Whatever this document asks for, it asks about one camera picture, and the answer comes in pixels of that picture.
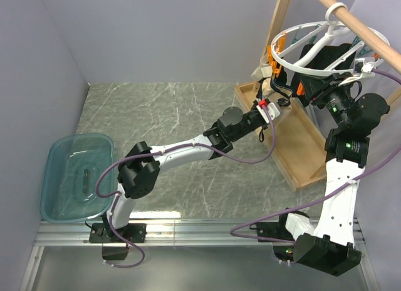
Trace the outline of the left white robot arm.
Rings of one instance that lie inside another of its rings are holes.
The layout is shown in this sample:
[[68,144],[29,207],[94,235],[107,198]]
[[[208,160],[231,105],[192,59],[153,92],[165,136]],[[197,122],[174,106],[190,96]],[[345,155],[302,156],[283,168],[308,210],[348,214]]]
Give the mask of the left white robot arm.
[[125,158],[108,166],[95,183],[99,198],[113,199],[102,214],[104,235],[112,242],[126,242],[135,201],[148,195],[159,174],[184,164],[229,157],[233,143],[255,130],[273,128],[282,115],[281,107],[267,99],[254,101],[250,111],[229,107],[210,129],[189,140],[171,145],[135,144]]

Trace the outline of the white round clip hanger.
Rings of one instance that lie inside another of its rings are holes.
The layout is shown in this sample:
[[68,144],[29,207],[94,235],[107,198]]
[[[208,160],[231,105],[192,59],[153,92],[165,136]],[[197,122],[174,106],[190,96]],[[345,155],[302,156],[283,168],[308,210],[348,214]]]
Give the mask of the white round clip hanger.
[[338,9],[348,7],[332,4],[324,20],[298,24],[273,37],[266,58],[275,75],[288,69],[316,77],[349,73],[358,80],[384,63],[372,45],[333,15]]

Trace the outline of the beige underwear navy trim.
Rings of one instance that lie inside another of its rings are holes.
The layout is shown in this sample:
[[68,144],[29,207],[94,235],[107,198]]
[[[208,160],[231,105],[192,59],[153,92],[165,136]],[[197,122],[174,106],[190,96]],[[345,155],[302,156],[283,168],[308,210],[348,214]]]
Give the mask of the beige underwear navy trim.
[[[263,78],[254,84],[256,87],[256,100],[265,100],[267,102],[278,102],[280,106],[291,106],[292,90],[279,80],[272,80],[271,78]],[[258,137],[262,142],[264,138],[264,130],[267,128],[260,127]]]

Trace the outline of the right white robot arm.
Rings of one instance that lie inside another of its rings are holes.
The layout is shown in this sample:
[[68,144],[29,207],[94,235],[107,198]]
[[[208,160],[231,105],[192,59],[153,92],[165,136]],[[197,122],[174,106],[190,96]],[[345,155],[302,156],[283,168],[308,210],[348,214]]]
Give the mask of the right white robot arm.
[[338,277],[362,259],[353,236],[358,178],[367,164],[368,136],[390,106],[377,93],[352,97],[353,84],[344,83],[346,74],[298,77],[303,103],[326,108],[337,126],[325,141],[326,191],[318,224],[313,226],[301,208],[288,209],[279,217],[276,233],[285,241],[294,240],[294,262]]

